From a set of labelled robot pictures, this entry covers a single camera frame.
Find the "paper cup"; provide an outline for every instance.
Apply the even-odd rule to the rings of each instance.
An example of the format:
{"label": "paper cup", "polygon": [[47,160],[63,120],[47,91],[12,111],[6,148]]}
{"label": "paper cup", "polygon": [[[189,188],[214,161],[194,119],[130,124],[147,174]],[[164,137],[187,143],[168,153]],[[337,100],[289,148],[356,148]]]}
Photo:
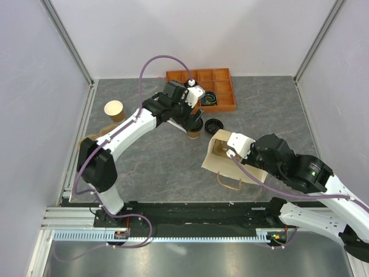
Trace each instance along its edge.
{"label": "paper cup", "polygon": [[196,139],[200,135],[203,125],[204,122],[202,121],[202,118],[200,118],[196,126],[187,131],[188,137],[191,139]]}
{"label": "paper cup", "polygon": [[120,123],[125,120],[125,112],[123,110],[123,104],[120,101],[113,100],[108,102],[104,107],[104,112],[109,115],[111,120]]}

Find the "aluminum frame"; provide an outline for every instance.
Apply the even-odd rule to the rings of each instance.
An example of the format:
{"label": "aluminum frame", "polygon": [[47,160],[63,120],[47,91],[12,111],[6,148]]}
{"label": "aluminum frame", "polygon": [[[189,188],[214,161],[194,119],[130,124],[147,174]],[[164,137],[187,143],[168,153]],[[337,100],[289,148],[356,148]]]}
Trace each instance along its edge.
{"label": "aluminum frame", "polygon": [[59,17],[59,14],[57,13],[57,10],[55,9],[54,5],[52,4],[51,0],[40,0],[41,4],[45,8],[45,11],[47,12],[50,20],[55,26],[55,29],[57,29],[61,39],[63,40],[65,46],[67,47],[70,55],[76,62],[78,68],[80,69],[82,75],[86,79],[86,81],[92,85],[94,83],[93,78],[91,77],[90,73],[88,72],[88,69],[86,68],[85,64],[83,63],[83,60],[81,56],[79,55],[76,47],[74,46],[66,28],[63,25],[62,20]]}
{"label": "aluminum frame", "polygon": [[53,236],[53,230],[40,231],[26,277],[43,276]]}
{"label": "aluminum frame", "polygon": [[309,116],[309,113],[308,113],[308,110],[306,109],[306,105],[305,105],[305,101],[304,101],[304,96],[301,92],[301,88],[299,87],[299,83],[295,83],[295,87],[296,87],[296,90],[298,92],[298,95],[299,95],[299,99],[300,99],[300,103],[301,103],[301,106],[302,106],[302,110],[304,112],[304,115],[305,115],[305,119],[306,119],[306,122],[307,122],[307,127],[309,128],[309,131],[310,131],[310,134],[311,134],[311,137],[312,137],[312,143],[314,145],[314,148],[317,152],[317,157],[322,159],[322,150],[320,148],[320,145],[319,145],[319,142],[318,142],[318,139],[317,139],[317,135],[316,135],[316,132],[310,122],[310,116]]}
{"label": "aluminum frame", "polygon": [[93,101],[95,99],[97,86],[99,84],[98,80],[95,80],[92,86],[88,91],[85,107],[83,109],[82,117],[80,120],[80,124],[78,126],[78,131],[74,138],[73,144],[71,146],[68,162],[66,166],[66,170],[64,171],[62,181],[61,181],[61,188],[59,191],[59,197],[56,202],[56,206],[59,206],[63,198],[69,198],[71,195],[71,189],[73,186],[73,180],[76,176],[76,167],[77,167],[77,159],[78,159],[78,141],[83,138],[86,134],[88,120],[91,114],[91,109],[93,106]]}
{"label": "aluminum frame", "polygon": [[315,37],[312,45],[310,46],[310,49],[308,50],[303,62],[301,63],[300,68],[298,69],[296,75],[293,78],[296,82],[299,82],[301,80],[302,75],[304,74],[306,68],[310,64],[310,61],[313,59],[315,53],[319,49],[319,46],[322,44],[330,27],[332,26],[334,20],[336,19],[338,13],[342,9],[345,2],[346,0],[336,0],[335,3],[333,4],[317,36]]}
{"label": "aluminum frame", "polygon": [[357,258],[347,254],[348,260],[352,269],[354,277],[368,277],[369,276],[369,264],[364,263]]}

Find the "metal floor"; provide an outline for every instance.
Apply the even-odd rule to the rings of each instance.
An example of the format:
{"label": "metal floor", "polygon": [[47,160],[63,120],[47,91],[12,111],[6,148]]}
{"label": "metal floor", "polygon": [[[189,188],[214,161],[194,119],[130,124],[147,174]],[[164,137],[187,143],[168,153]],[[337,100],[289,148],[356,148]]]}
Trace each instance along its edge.
{"label": "metal floor", "polygon": [[[53,242],[62,259],[76,257],[101,242]],[[300,231],[286,249],[249,243],[152,243],[139,249],[96,250],[76,261],[49,257],[52,277],[352,277],[343,248]]]}

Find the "orange tray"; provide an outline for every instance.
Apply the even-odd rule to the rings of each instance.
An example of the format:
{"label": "orange tray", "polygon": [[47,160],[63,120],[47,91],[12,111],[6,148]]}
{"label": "orange tray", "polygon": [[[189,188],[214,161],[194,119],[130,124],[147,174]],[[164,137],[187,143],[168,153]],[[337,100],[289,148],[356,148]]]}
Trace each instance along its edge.
{"label": "orange tray", "polygon": [[[212,91],[217,96],[217,104],[214,106],[202,106],[198,101],[193,113],[202,108],[205,113],[219,113],[236,110],[236,98],[233,91],[231,75],[228,68],[191,70],[192,76],[206,91]],[[167,71],[167,82],[176,80],[184,83],[189,79],[187,71]]]}

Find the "black cup lid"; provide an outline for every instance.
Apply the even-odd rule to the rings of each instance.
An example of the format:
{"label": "black cup lid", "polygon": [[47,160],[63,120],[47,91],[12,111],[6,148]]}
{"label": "black cup lid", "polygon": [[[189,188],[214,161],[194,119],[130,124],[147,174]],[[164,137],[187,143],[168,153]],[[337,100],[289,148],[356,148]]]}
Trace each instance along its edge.
{"label": "black cup lid", "polygon": [[223,123],[216,118],[209,119],[205,122],[205,130],[209,134],[215,134],[219,129],[223,129]]}

